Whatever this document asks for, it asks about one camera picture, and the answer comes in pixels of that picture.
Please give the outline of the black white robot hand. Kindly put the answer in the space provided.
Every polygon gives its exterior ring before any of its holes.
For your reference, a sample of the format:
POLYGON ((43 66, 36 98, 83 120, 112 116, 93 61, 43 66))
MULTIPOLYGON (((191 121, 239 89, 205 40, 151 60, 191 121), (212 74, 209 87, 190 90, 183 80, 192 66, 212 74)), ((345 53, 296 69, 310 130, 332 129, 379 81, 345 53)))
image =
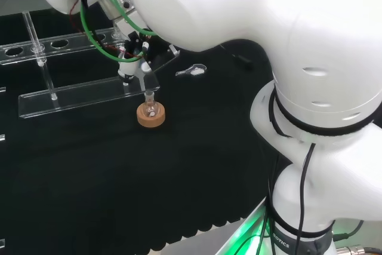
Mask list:
POLYGON ((157 72, 180 55, 180 50, 158 36, 138 32, 123 17, 114 19, 113 25, 119 39, 118 57, 130 60, 119 62, 118 75, 124 85, 130 84, 139 72, 157 72))

